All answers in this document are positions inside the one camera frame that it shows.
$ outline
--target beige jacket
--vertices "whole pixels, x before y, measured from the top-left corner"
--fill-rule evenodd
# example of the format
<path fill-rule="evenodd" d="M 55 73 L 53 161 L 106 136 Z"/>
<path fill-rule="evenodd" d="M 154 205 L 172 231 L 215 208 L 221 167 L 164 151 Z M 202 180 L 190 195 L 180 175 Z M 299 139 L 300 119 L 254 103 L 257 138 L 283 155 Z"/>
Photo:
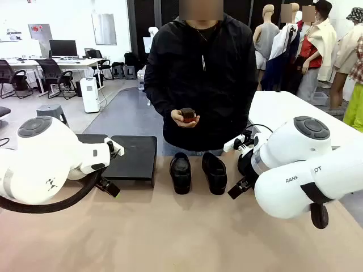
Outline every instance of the beige jacket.
<path fill-rule="evenodd" d="M 313 24 L 307 31 L 307 39 L 323 57 L 318 79 L 321 81 L 328 80 L 332 66 L 332 53 L 336 42 L 336 32 L 329 19 L 318 25 Z"/>
<path fill-rule="evenodd" d="M 340 41 L 339 51 L 334 66 L 339 72 L 349 74 L 358 57 L 356 49 L 359 38 L 363 35 L 363 23 L 355 25 Z"/>

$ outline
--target white table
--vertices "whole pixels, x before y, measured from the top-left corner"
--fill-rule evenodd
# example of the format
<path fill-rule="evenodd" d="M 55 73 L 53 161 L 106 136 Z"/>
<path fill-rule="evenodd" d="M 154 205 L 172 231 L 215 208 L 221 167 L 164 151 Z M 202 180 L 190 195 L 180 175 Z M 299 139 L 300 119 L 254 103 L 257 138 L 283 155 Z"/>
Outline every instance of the white table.
<path fill-rule="evenodd" d="M 309 116 L 322 121 L 331 132 L 333 148 L 362 137 L 359 131 L 289 92 L 256 92 L 249 119 L 252 124 L 262 124 L 275 131 L 285 122 L 298 116 Z M 260 126 L 256 126 L 256 129 L 263 133 L 269 132 Z"/>
<path fill-rule="evenodd" d="M 70 60 L 63 60 L 61 61 L 60 59 L 55 59 L 55 61 L 57 62 L 57 64 L 59 65 L 59 67 L 62 70 L 74 70 L 74 71 L 84 71 L 85 76 L 86 77 L 93 77 L 93 75 L 91 75 L 90 72 L 90 67 L 91 66 L 96 66 L 97 67 L 97 72 L 98 72 L 98 80 L 101 83 L 101 78 L 100 78 L 100 71 L 97 65 L 98 61 L 101 61 L 102 59 L 100 58 L 93 58 L 93 59 L 70 59 Z M 41 83 L 41 77 L 40 77 L 40 66 L 39 63 L 37 63 L 34 60 L 26 60 L 26 61 L 18 61 L 18 60 L 8 60 L 8 63 L 11 67 L 13 67 L 14 70 L 33 70 L 35 71 L 36 77 L 39 80 L 39 85 L 40 85 L 40 91 L 41 94 L 38 96 L 43 96 L 45 94 L 47 94 L 48 92 L 44 91 L 44 87 L 43 84 Z"/>

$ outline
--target necklace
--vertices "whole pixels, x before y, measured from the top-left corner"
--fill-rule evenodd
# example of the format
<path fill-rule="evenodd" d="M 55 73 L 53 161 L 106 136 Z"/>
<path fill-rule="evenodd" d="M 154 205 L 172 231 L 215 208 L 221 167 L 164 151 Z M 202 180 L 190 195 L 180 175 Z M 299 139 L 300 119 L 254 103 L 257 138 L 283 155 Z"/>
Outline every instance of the necklace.
<path fill-rule="evenodd" d="M 216 26 L 213 27 L 212 33 L 216 30 Z M 208 41 L 206 37 L 204 37 L 204 35 L 202 33 L 200 33 L 199 29 L 197 29 L 199 35 L 205 40 Z"/>
<path fill-rule="evenodd" d="M 205 41 L 208 41 L 205 37 L 204 37 L 204 35 L 202 34 L 202 33 L 200 33 L 200 31 L 197 29 L 197 31 L 198 31 L 198 33 L 199 33 L 199 35 L 200 36 L 202 36 L 202 38 L 205 40 Z"/>

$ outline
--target white air purifier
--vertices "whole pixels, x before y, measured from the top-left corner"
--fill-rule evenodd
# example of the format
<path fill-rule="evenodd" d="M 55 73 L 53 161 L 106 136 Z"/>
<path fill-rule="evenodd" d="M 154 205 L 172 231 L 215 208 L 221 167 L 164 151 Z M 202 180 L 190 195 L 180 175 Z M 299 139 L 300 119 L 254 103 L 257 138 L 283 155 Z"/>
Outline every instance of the white air purifier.
<path fill-rule="evenodd" d="M 82 78 L 79 82 L 83 97 L 83 105 L 86 113 L 100 111 L 100 100 L 98 98 L 97 82 L 95 78 Z"/>

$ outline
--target white wall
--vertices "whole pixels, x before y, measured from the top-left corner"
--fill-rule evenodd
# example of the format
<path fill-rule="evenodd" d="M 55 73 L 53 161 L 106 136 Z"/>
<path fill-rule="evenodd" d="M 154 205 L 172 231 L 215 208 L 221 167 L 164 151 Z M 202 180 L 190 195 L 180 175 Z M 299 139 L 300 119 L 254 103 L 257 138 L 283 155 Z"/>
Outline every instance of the white wall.
<path fill-rule="evenodd" d="M 363 7 L 363 0 L 329 0 L 333 9 L 330 12 L 330 21 L 338 39 L 344 37 L 354 26 L 352 21 L 346 20 L 354 7 Z"/>
<path fill-rule="evenodd" d="M 75 40 L 80 56 L 84 48 L 99 49 L 111 61 L 123 61 L 131 51 L 126 0 L 0 0 L 0 31 L 11 27 L 30 39 L 28 24 L 50 24 L 54 40 Z M 92 11 L 114 15 L 117 45 L 97 45 L 92 26 Z"/>

